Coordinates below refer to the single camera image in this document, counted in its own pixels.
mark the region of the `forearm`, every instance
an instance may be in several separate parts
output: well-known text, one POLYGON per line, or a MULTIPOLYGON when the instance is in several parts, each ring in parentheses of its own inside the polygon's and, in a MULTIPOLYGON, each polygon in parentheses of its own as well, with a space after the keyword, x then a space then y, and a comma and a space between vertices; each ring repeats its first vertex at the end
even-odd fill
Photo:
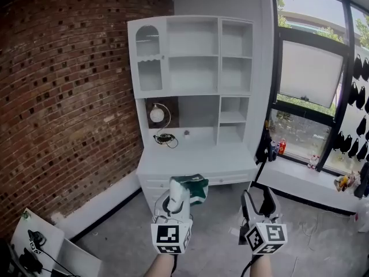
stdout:
POLYGON ((272 277, 270 258, 268 255, 262 256, 250 268, 250 277, 272 277))
POLYGON ((170 277, 174 266, 174 256, 158 254, 144 277, 170 277))

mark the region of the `red bottle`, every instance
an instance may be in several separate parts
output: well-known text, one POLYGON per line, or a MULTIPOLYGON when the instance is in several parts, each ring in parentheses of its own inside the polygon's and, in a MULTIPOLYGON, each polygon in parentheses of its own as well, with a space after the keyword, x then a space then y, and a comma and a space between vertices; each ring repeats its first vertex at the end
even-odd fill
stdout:
POLYGON ((286 140, 284 138, 282 138, 282 140, 280 141, 278 154, 282 155, 284 153, 285 149, 286 149, 286 140))

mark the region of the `window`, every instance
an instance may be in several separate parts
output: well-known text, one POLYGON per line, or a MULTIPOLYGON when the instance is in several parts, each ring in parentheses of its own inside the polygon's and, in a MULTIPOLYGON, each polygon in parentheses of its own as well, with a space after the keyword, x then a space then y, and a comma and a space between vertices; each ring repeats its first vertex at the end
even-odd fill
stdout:
MULTIPOLYGON (((351 7, 351 12, 355 33, 355 56, 359 54, 362 62, 364 62, 365 58, 369 58, 369 16, 363 11, 353 7, 351 7)), ((358 89, 361 89, 361 87, 365 88, 365 102, 367 102, 369 83, 365 82, 362 77, 358 80, 353 78, 352 81, 357 85, 358 89)), ((348 105, 340 127, 340 131, 342 131, 345 138, 349 134, 351 135, 352 144, 356 139, 358 139, 358 151, 360 151, 363 146, 365 147, 366 144, 365 134, 359 137, 356 133, 356 129, 365 115, 367 115, 367 112, 364 108, 359 110, 355 103, 353 106, 348 105)), ((366 125, 365 133, 367 133, 368 130, 369 123, 366 125)), ((339 149, 337 149, 336 151, 331 151, 329 154, 325 163, 325 168, 339 173, 350 173, 352 170, 360 170, 362 168, 363 164, 366 162, 366 156, 367 153, 365 154, 364 159, 358 161, 357 156, 350 158, 347 153, 343 154, 339 149)))
POLYGON ((330 108, 341 76, 343 56, 283 41, 279 93, 330 108))
POLYGON ((270 134, 277 142, 286 139, 284 156, 301 163, 320 156, 318 171, 329 158, 351 87, 350 12, 342 1, 274 1, 270 134))
POLYGON ((276 0, 278 25, 345 42, 345 16, 338 0, 276 0))
POLYGON ((286 139, 285 151, 290 155, 309 160, 321 155, 330 127, 283 111, 272 109, 269 118, 270 135, 274 141, 286 139))

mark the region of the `sky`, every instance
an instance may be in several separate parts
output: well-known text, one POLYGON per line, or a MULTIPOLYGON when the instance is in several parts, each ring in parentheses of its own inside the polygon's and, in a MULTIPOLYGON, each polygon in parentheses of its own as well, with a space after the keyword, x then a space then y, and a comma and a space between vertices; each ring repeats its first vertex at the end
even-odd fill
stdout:
MULTIPOLYGON (((337 0, 284 0, 285 11, 306 14, 308 16, 318 17, 331 23, 345 26, 345 17, 342 3, 337 0)), ((362 12, 355 8, 352 9, 352 17, 354 21, 360 18, 365 22, 362 12)), ((354 24, 355 33, 359 33, 354 24)))

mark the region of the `gray floor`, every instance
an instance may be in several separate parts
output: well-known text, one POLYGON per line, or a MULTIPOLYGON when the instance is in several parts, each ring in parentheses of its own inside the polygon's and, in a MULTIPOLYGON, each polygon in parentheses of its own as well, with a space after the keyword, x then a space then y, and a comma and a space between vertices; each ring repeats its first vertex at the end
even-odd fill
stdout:
MULTIPOLYGON (((205 203, 191 208, 193 235, 186 253, 178 258, 174 277, 240 276, 251 259, 250 248, 238 246, 238 238, 229 230, 237 226, 243 188, 242 184, 210 187, 205 203)), ((262 192, 256 188, 250 192, 257 207, 261 206, 262 192)), ((362 276, 367 267, 369 234, 356 233, 348 218, 278 198, 288 227, 288 243, 271 257, 274 277, 362 276), (317 217, 316 233, 306 236, 302 226, 311 234, 317 217)), ((104 261, 104 277, 142 276, 156 255, 151 217, 141 193, 77 244, 104 261)))

